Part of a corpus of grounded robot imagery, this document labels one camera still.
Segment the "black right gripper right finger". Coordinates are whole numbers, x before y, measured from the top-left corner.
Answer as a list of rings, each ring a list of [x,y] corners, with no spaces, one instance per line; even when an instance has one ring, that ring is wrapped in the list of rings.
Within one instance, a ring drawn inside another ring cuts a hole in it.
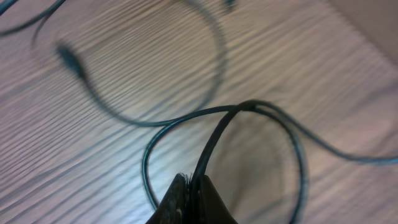
[[[193,204],[193,223],[237,224],[207,175],[200,178],[199,187]]]

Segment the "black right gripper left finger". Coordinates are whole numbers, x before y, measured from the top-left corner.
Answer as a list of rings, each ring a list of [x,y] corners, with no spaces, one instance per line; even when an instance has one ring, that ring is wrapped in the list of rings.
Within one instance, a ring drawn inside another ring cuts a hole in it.
[[[190,179],[186,174],[178,173],[167,189],[163,199],[159,203],[155,198],[154,191],[149,179],[144,178],[144,187],[147,197],[154,208],[154,214],[146,224],[186,224],[189,207],[189,183]]]

